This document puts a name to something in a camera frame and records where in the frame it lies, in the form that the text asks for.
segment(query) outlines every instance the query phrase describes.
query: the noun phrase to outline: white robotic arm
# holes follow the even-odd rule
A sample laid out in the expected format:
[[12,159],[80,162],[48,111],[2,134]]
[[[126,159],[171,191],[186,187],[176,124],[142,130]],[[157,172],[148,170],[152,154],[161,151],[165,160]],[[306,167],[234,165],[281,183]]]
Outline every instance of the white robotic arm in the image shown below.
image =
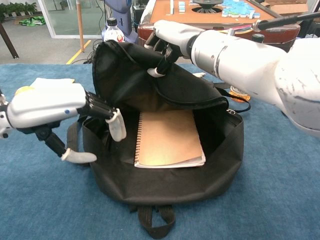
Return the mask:
[[[281,109],[292,123],[320,137],[320,67],[302,52],[282,49],[186,24],[160,20],[145,47],[164,42],[168,62],[179,56],[247,94]],[[148,72],[161,77],[168,66]]]
[[109,125],[110,135],[115,141],[119,142],[127,135],[120,110],[86,92],[79,83],[51,88],[24,87],[16,92],[10,103],[0,94],[0,138],[8,138],[12,129],[25,134],[35,133],[62,160],[90,163],[97,159],[92,153],[65,148],[65,144],[52,132],[62,120],[78,114],[102,118]]

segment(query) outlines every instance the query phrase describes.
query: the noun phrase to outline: black backpack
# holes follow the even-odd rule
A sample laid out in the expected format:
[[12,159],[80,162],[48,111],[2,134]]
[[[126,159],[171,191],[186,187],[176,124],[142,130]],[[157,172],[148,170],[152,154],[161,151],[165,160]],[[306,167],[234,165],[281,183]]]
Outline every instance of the black backpack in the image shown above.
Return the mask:
[[[68,147],[77,150],[82,125],[83,147],[97,156],[90,163],[100,190],[138,212],[141,225],[154,238],[165,237],[175,222],[174,204],[192,203],[223,194],[241,166],[243,120],[229,110],[228,100],[212,82],[195,77],[176,64],[153,78],[162,55],[131,43],[108,41],[95,52],[92,74],[95,92],[121,110],[127,137],[115,142],[103,119],[81,116],[69,127]],[[193,110],[206,157],[201,167],[134,167],[140,112]],[[166,222],[152,226],[153,208]]]

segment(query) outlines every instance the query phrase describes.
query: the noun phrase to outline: brown notebook cover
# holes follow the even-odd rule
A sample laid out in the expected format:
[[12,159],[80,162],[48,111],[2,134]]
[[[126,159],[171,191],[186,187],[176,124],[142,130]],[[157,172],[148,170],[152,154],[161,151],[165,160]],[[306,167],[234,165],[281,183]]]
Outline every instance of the brown notebook cover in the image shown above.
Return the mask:
[[183,168],[206,161],[191,110],[142,112],[134,166]]

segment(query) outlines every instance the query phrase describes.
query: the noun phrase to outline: green object on floor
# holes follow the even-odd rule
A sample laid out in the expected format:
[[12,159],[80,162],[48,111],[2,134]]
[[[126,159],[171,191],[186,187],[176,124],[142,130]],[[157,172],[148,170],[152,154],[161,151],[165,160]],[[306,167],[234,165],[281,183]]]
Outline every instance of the green object on floor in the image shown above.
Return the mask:
[[23,19],[19,22],[23,26],[34,27],[36,25],[46,24],[45,18],[43,16],[32,16],[27,19]]

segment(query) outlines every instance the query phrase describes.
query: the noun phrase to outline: notebook spiral binding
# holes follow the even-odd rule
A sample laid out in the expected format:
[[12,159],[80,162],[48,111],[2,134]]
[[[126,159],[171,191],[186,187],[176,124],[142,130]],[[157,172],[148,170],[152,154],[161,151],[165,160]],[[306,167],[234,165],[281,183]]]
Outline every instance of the notebook spiral binding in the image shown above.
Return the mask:
[[142,122],[143,122],[143,113],[140,112],[139,122],[138,122],[138,132],[137,132],[137,136],[136,136],[134,163],[137,163],[139,161],[141,135],[142,135]]

